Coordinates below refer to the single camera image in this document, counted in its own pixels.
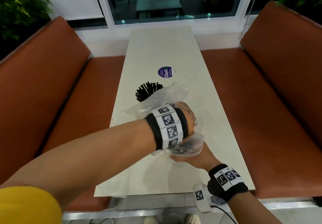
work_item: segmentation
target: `white sneaker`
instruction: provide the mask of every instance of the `white sneaker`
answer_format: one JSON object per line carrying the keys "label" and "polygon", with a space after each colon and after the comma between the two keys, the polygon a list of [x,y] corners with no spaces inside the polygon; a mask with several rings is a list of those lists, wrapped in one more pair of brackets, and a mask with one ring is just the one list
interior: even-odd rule
{"label": "white sneaker", "polygon": [[196,214],[188,214],[185,217],[184,224],[201,224],[200,218]]}
{"label": "white sneaker", "polygon": [[156,220],[155,216],[147,216],[144,219],[143,224],[159,224],[159,223]]}

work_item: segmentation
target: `hand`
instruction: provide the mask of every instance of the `hand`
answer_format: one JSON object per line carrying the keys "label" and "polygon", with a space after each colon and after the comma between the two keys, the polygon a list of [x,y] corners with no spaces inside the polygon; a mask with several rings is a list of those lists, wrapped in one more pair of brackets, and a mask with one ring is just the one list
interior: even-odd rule
{"label": "hand", "polygon": [[175,107],[178,108],[179,106],[184,106],[186,108],[188,108],[189,111],[183,109],[183,108],[179,108],[181,109],[181,111],[183,112],[185,118],[187,119],[187,123],[188,123],[188,135],[191,135],[194,132],[194,120],[192,119],[192,117],[190,116],[189,112],[191,112],[193,115],[194,113],[192,112],[192,110],[189,108],[189,106],[184,103],[184,102],[178,102],[175,104]]}
{"label": "hand", "polygon": [[187,162],[190,165],[199,169],[204,169],[207,172],[209,172],[215,166],[221,164],[221,162],[217,160],[213,153],[210,151],[205,142],[203,142],[203,149],[199,155],[193,157],[170,155],[170,159],[176,162]]}

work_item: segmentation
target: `round sticker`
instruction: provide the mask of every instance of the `round sticker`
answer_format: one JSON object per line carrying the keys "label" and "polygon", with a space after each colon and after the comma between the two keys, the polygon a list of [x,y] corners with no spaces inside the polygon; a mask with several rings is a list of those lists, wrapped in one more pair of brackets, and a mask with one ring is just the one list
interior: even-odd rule
{"label": "round sticker", "polygon": [[158,74],[163,78],[169,78],[175,74],[175,70],[172,67],[165,66],[158,70]]}

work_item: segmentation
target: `orange bench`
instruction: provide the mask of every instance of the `orange bench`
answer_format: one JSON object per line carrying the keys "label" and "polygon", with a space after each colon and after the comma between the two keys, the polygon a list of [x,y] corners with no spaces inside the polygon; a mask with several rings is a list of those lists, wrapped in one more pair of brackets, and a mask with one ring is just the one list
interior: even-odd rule
{"label": "orange bench", "polygon": [[[242,48],[202,51],[258,198],[321,196],[322,27],[270,2]],[[110,125],[124,56],[90,58],[57,18],[0,65],[0,184],[37,155]],[[69,211],[106,209],[95,186]]]}

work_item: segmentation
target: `yellow sleeve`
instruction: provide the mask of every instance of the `yellow sleeve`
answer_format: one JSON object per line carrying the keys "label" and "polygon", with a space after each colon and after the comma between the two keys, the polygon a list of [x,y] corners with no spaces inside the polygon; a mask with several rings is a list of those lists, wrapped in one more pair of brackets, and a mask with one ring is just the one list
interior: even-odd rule
{"label": "yellow sleeve", "polygon": [[62,210],[48,192],[27,186],[0,189],[1,223],[60,224]]}

